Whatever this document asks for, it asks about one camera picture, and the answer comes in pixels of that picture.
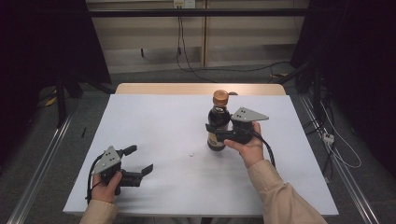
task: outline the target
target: white cable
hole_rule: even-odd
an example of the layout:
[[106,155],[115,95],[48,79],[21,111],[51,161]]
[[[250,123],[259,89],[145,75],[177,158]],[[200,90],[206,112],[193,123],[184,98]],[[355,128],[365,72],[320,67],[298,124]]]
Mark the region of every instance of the white cable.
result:
[[356,155],[356,157],[359,160],[359,165],[351,165],[349,163],[347,163],[346,161],[344,161],[340,156],[338,156],[333,150],[332,147],[329,145],[329,143],[326,143],[329,146],[329,150],[333,153],[334,157],[337,158],[339,161],[341,161],[343,164],[351,167],[351,168],[359,168],[361,167],[361,158],[359,157],[358,153],[355,151],[355,149],[353,149],[353,147],[341,136],[341,134],[339,132],[337,132],[337,130],[335,130],[334,126],[332,125],[332,121],[329,118],[329,114],[326,111],[326,108],[324,107],[323,103],[320,102],[320,105],[323,107],[324,113],[326,114],[327,120],[329,121],[330,125],[332,126],[332,129],[335,131],[335,133],[346,143],[347,146],[349,146],[349,148],[352,150],[352,152]]

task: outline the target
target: bottle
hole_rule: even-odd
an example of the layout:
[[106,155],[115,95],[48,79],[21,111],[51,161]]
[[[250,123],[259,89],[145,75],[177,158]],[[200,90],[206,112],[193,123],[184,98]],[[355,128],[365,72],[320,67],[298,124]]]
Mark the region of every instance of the bottle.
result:
[[[230,112],[227,110],[228,103],[228,92],[219,90],[213,94],[213,108],[209,111],[208,120],[209,125],[213,129],[228,129],[228,123],[230,122]],[[207,145],[214,151],[222,151],[225,148],[223,142],[218,142],[216,135],[212,132],[208,132]]]

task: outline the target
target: black horizontal bar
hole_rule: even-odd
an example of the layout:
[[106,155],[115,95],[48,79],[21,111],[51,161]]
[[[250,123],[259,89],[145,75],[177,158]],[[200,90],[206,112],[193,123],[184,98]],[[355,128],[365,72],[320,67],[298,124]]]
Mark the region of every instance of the black horizontal bar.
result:
[[224,9],[224,8],[183,8],[183,9],[94,9],[90,11],[41,10],[38,14],[51,16],[105,17],[303,17],[312,13],[330,13],[329,9],[307,8],[266,8],[266,9]]

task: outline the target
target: hand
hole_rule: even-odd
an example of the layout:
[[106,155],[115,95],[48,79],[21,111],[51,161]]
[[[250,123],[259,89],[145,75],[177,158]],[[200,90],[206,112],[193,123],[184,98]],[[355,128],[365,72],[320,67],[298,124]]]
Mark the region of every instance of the hand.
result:
[[92,177],[92,185],[94,186],[92,189],[92,198],[94,200],[106,203],[113,203],[115,198],[115,190],[117,185],[120,183],[121,178],[122,172],[117,171],[116,174],[111,178],[108,185],[106,185],[99,175],[94,175]]
[[[253,122],[253,129],[259,134],[262,134],[259,122]],[[250,142],[242,145],[235,141],[226,139],[224,145],[233,148],[239,152],[242,159],[244,160],[245,166],[249,168],[258,161],[264,160],[264,154],[262,152],[262,141],[256,137],[253,137]]]

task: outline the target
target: white paper sheet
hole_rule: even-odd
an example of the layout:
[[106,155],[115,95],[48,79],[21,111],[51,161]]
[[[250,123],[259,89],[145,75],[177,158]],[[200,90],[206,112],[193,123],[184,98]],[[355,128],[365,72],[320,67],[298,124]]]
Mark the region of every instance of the white paper sheet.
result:
[[[64,212],[81,215],[88,172],[108,146],[137,151],[122,168],[140,172],[154,164],[140,188],[121,188],[116,200],[129,216],[250,217],[262,215],[262,202],[239,154],[206,144],[211,95],[132,95],[110,97]],[[262,136],[274,151],[276,169],[322,215],[337,215],[332,195],[304,135],[289,96],[231,96],[230,113],[240,106],[269,116]]]

